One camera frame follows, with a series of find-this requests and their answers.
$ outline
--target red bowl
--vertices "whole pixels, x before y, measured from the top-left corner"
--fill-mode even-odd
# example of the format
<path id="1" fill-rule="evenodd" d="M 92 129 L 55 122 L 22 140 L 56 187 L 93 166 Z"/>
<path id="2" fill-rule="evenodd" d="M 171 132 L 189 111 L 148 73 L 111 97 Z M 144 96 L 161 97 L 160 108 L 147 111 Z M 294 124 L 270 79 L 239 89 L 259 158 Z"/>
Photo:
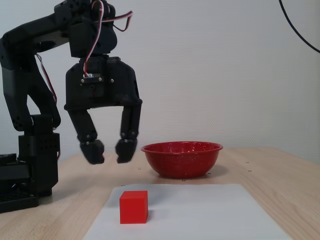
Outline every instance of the red bowl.
<path id="1" fill-rule="evenodd" d="M 212 142 L 176 141 L 144 146 L 150 166 L 160 176 L 191 179 L 205 175 L 216 163 L 223 146 Z"/>

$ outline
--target wooden table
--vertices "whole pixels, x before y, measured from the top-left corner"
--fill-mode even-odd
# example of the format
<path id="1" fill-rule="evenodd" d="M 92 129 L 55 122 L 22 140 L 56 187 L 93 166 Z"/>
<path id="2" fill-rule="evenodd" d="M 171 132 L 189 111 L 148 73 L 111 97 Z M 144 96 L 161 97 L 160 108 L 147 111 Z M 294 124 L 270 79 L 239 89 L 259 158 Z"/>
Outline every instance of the wooden table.
<path id="1" fill-rule="evenodd" d="M 95 166 L 82 155 L 61 162 L 53 196 L 0 214 L 0 239 L 82 239 L 121 185 L 241 184 L 293 239 L 320 240 L 320 166 L 276 148 L 225 148 L 205 177 L 187 181 L 158 177 L 142 152 L 128 164 L 116 164 L 115 153 L 105 158 Z"/>

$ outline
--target black cable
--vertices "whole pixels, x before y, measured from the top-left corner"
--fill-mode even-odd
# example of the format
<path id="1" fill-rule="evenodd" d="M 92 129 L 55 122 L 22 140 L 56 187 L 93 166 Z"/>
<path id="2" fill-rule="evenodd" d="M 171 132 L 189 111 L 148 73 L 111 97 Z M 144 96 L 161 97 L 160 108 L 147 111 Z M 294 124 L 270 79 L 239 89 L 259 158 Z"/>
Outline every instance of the black cable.
<path id="1" fill-rule="evenodd" d="M 282 0 L 279 0 L 279 3 L 280 3 L 280 6 L 281 6 L 281 9 L 283 11 L 284 16 L 285 16 L 286 20 L 288 21 L 288 23 L 290 24 L 290 26 L 293 29 L 293 31 L 301 38 L 302 41 L 305 42 L 305 44 L 307 44 L 310 48 L 312 48 L 316 52 L 320 53 L 320 50 L 318 50 L 317 48 L 312 46 L 307 40 L 305 40 L 305 38 L 303 36 L 301 36 L 301 34 L 297 31 L 297 29 L 292 25 L 287 13 L 286 13 L 286 10 L 284 8 L 284 5 L 282 4 Z"/>

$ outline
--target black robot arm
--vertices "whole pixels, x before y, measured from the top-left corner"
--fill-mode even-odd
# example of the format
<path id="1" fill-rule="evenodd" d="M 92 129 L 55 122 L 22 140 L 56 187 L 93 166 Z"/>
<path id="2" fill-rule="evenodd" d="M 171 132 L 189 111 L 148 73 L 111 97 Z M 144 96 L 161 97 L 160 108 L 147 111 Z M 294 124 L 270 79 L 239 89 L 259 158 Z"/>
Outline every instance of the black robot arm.
<path id="1" fill-rule="evenodd" d="M 104 13 L 99 29 L 100 4 L 103 4 Z M 69 42 L 71 56 L 80 58 L 80 61 L 66 74 L 64 108 L 71 117 L 84 156 L 91 164 L 104 162 L 104 146 L 97 140 L 98 134 L 87 110 L 123 106 L 121 140 L 116 152 L 119 163 L 131 160 L 137 146 L 142 100 L 134 70 L 118 57 L 107 55 L 117 45 L 114 24 L 110 21 L 115 15 L 115 8 L 105 0 L 65 0 L 55 6 L 52 15 L 23 24 L 3 35 L 0 39 L 3 92 L 17 131 L 31 136 L 37 134 L 35 116 L 30 115 L 27 107 L 29 95 L 39 108 L 40 116 L 52 121 L 50 131 L 45 134 L 55 134 L 52 129 L 60 125 L 61 118 L 53 95 L 39 72 L 35 55 Z M 60 150 L 58 145 L 58 142 L 53 144 L 57 146 L 52 151 L 55 155 Z"/>

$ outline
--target red wire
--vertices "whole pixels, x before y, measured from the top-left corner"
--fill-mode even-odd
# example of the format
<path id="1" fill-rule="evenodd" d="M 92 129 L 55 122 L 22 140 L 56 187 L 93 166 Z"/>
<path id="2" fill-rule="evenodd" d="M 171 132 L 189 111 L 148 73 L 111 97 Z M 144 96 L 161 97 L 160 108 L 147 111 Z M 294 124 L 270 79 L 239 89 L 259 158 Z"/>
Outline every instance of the red wire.
<path id="1" fill-rule="evenodd" d="M 113 25 L 116 29 L 118 29 L 121 32 L 125 32 L 128 28 L 129 28 L 129 24 L 130 24 L 130 20 L 131 20 L 132 16 L 129 16 L 127 21 L 126 21 L 126 25 L 125 25 L 125 29 L 120 29 L 119 27 L 117 27 L 116 25 Z"/>
<path id="2" fill-rule="evenodd" d="M 130 12 L 123 14 L 123 15 L 120 15 L 120 16 L 104 19 L 102 22 L 108 23 L 108 22 L 113 22 L 113 21 L 120 20 L 120 19 L 131 18 L 133 14 L 134 14 L 134 12 L 130 11 Z"/>
<path id="3" fill-rule="evenodd" d="M 48 75 L 48 73 L 47 73 L 47 71 L 46 71 L 46 69 L 45 69 L 45 66 L 44 66 L 43 62 L 42 62 L 42 57 L 41 57 L 39 54 L 36 54 L 36 57 L 39 59 L 39 61 L 40 61 L 40 63 L 41 63 L 41 68 L 42 68 L 43 74 L 44 74 L 44 76 L 45 76 L 46 82 L 48 83 L 49 88 L 50 88 L 50 90 L 51 90 L 51 92 L 52 92 L 52 94 L 53 94 L 53 99 L 54 99 L 55 105 L 57 105 L 58 98 L 57 98 L 55 89 L 54 89 L 54 87 L 53 87 L 52 84 L 51 84 L 49 75 Z M 59 161 L 60 157 L 61 157 L 61 151 L 58 152 L 57 161 Z"/>
<path id="4" fill-rule="evenodd" d="M 94 7 L 95 3 L 100 3 L 100 18 L 99 18 L 99 21 L 98 21 L 98 32 L 97 32 L 97 35 L 96 35 L 96 38 L 95 38 L 95 41 L 93 43 L 93 46 L 92 48 L 90 49 L 89 53 L 88 53 L 88 56 L 86 57 L 85 61 L 84 61 L 84 66 L 83 66 L 83 72 L 84 72 L 84 76 L 85 77 L 88 77 L 88 73 L 87 73 L 87 64 L 88 64 L 88 60 L 91 56 L 91 54 L 93 53 L 97 43 L 98 43 L 98 40 L 99 40 L 99 37 L 100 37 L 100 33 L 101 33 L 101 28 L 102 28 L 102 21 L 103 21 L 103 18 L 104 18 L 104 13 L 105 13 L 105 7 L 104 7 L 104 4 L 101 0 L 96 0 L 96 1 L 93 1 L 92 4 L 91 4 L 91 8 Z"/>

